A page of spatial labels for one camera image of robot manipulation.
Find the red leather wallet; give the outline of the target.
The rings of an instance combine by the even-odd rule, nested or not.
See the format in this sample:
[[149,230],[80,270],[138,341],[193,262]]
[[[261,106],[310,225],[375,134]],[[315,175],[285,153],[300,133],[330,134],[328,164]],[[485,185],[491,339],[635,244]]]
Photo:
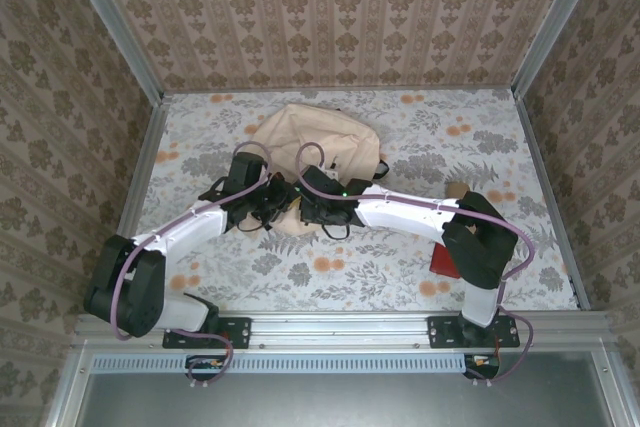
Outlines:
[[440,243],[436,243],[432,254],[429,270],[437,275],[445,276],[453,279],[459,279],[460,274],[456,268],[451,255],[446,247]]

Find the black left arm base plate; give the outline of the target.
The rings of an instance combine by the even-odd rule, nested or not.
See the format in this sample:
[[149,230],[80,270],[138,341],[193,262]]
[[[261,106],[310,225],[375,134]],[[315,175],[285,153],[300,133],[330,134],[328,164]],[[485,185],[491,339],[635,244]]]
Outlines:
[[[249,317],[218,317],[215,321],[207,321],[198,334],[216,334],[227,339],[234,348],[247,349],[251,336],[252,320]],[[211,338],[195,338],[165,332],[162,346],[165,349],[222,349],[226,344]]]

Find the grey metal panel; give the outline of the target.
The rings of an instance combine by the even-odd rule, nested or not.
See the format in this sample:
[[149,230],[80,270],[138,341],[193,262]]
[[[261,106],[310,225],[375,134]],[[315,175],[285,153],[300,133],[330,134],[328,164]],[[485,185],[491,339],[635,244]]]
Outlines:
[[613,427],[586,369],[524,370],[503,383],[460,375],[98,375],[77,427]]

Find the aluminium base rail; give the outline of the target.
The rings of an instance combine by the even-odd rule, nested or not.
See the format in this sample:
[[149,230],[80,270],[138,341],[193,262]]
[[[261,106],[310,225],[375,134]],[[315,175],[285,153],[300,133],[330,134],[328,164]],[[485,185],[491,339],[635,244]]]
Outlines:
[[[427,350],[431,324],[443,312],[238,312],[251,319],[251,351]],[[594,311],[525,311],[520,340],[533,327],[534,351],[587,351],[611,347],[606,315]]]

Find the aluminium side rail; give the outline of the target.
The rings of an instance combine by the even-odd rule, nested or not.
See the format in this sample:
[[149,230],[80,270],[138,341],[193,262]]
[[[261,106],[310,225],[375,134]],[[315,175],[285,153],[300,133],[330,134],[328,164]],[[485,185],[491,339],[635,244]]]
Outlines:
[[130,236],[139,222],[166,117],[165,105],[153,108],[117,233],[104,243],[84,299],[88,313],[105,321],[115,313],[120,326],[149,308],[162,305],[160,280],[164,275],[164,262],[156,254],[140,254],[130,267],[140,274],[132,281],[125,280],[124,276],[129,271],[125,263],[136,248]]

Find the aluminium corner post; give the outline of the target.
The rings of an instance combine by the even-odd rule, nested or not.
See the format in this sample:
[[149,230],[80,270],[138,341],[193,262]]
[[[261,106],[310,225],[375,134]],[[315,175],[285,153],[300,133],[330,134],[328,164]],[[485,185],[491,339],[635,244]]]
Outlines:
[[153,108],[162,103],[164,89],[147,60],[141,44],[129,27],[126,16],[116,0],[90,0],[113,38],[132,74]]
[[511,90],[516,101],[521,101],[531,87],[562,30],[580,0],[553,0],[524,59],[519,67]]

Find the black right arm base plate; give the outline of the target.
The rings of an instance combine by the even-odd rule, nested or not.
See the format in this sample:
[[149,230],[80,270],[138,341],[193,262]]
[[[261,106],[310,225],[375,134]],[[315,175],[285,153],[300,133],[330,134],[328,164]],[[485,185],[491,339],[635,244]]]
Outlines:
[[497,315],[487,327],[480,327],[461,315],[429,317],[427,324],[432,349],[520,346],[516,322],[509,316]]

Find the floral tablecloth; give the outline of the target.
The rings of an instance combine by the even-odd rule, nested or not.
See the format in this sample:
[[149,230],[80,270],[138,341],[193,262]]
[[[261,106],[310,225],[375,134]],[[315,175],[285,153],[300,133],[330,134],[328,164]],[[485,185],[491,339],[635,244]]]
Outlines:
[[[578,306],[527,134],[508,89],[173,94],[145,160],[151,168],[139,232],[185,211],[225,175],[234,148],[281,108],[339,110],[371,127],[389,165],[384,186],[441,198],[462,181],[483,194],[536,248],[508,280],[511,310]],[[457,310],[461,281],[430,271],[433,243],[389,230],[292,237],[249,225],[201,244],[167,269],[166,287],[225,311]]]

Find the beige canvas backpack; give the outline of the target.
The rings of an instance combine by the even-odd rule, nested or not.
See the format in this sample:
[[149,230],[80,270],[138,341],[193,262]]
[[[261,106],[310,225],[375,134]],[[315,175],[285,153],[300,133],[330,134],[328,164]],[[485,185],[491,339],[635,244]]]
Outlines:
[[302,145],[316,142],[325,154],[325,164],[337,171],[338,181],[371,181],[380,163],[380,142],[369,126],[339,110],[288,104],[263,121],[253,133],[246,152],[271,154],[271,171],[293,184],[297,181],[296,155]]

